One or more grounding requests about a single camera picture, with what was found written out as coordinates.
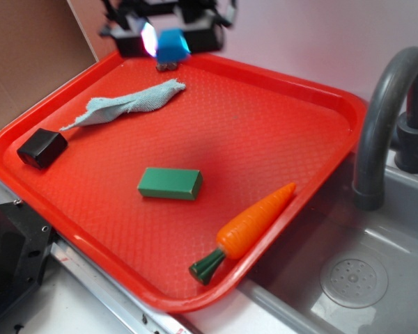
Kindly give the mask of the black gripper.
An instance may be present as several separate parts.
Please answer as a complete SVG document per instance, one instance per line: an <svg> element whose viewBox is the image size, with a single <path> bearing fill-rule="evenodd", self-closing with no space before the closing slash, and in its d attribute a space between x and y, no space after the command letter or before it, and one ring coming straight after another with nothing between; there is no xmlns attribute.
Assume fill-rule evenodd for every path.
<svg viewBox="0 0 418 334"><path fill-rule="evenodd" d="M237 1L230 1L226 14L217 1L103 1L109 21L99 34L111 38L123 58L157 56L157 34L147 17L175 14L183 20L183 34L192 54L219 51L224 46L224 28L233 24Z"/></svg>

